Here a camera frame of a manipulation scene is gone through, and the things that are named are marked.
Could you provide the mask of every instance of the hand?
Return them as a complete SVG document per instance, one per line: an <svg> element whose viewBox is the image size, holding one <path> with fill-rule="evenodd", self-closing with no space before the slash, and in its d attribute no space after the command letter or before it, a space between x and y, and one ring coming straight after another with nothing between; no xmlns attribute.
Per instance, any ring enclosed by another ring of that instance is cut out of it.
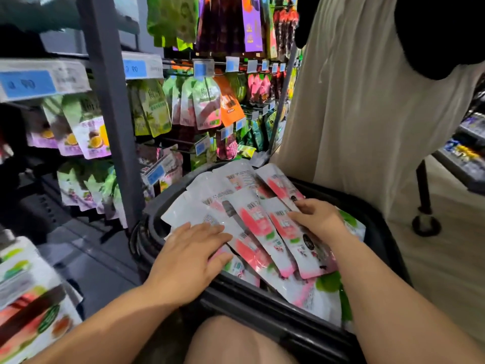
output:
<svg viewBox="0 0 485 364"><path fill-rule="evenodd" d="M197 298L232 259L222 253L209 257L232 235L221 233L224 226L208 223L178 227L167 239L143 287L157 303L179 307Z"/></svg>
<svg viewBox="0 0 485 364"><path fill-rule="evenodd" d="M348 233L338 209L332 204L317 199L303 199L295 204L302 212L289 212L288 216L330 247L333 240Z"/></svg>

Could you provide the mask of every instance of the orange package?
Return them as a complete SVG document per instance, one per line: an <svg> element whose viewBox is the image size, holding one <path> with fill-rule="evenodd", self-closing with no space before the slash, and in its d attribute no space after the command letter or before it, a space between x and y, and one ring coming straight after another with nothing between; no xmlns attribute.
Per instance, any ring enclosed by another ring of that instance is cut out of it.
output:
<svg viewBox="0 0 485 364"><path fill-rule="evenodd" d="M221 119L224 126L246 117L227 78L224 75L216 75L214 80L221 90Z"/></svg>

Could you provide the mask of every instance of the left hand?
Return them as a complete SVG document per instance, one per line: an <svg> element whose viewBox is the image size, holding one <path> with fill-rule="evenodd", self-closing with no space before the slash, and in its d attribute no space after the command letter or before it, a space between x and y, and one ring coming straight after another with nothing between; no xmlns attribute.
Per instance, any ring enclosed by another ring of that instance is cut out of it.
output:
<svg viewBox="0 0 485 364"><path fill-rule="evenodd" d="M208 262L217 249L232 239L223 230L222 225L186 223L172 233L143 284L156 303L179 307L193 301L209 286L232 259L232 254L222 253Z"/></svg>

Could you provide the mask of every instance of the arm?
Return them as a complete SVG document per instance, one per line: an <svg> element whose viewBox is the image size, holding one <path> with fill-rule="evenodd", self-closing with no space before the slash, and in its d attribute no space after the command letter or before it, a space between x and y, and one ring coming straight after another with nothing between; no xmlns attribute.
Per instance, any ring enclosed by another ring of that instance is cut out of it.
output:
<svg viewBox="0 0 485 364"><path fill-rule="evenodd" d="M484 363L476 343L346 229L336 208L307 199L291 213L333 251L369 363Z"/></svg>
<svg viewBox="0 0 485 364"><path fill-rule="evenodd" d="M161 322L197 298L232 255L210 255L232 236L185 224L168 238L148 280L124 293L28 364L131 363Z"/></svg>

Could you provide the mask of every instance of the lemon graphic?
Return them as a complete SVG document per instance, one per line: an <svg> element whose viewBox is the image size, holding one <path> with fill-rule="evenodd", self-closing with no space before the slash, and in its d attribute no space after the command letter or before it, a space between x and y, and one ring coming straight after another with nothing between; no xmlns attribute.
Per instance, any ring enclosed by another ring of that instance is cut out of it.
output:
<svg viewBox="0 0 485 364"><path fill-rule="evenodd" d="M89 140L89 145L93 148L99 148L103 145L103 140L99 135L96 135Z"/></svg>
<svg viewBox="0 0 485 364"><path fill-rule="evenodd" d="M73 134L73 133L70 133L70 134L67 136L67 138L66 138L65 142L66 142L67 144L69 144L70 146L75 146L75 145L77 145L77 143L78 143L78 141L76 140L76 137L74 136L74 134Z"/></svg>
<svg viewBox="0 0 485 364"><path fill-rule="evenodd" d="M108 141L108 134L106 133L106 126L103 124L100 126L100 136L103 140L105 146L110 146L110 142Z"/></svg>
<svg viewBox="0 0 485 364"><path fill-rule="evenodd" d="M40 135L42 135L42 137L46 139L54 138L54 133L50 129L44 130Z"/></svg>

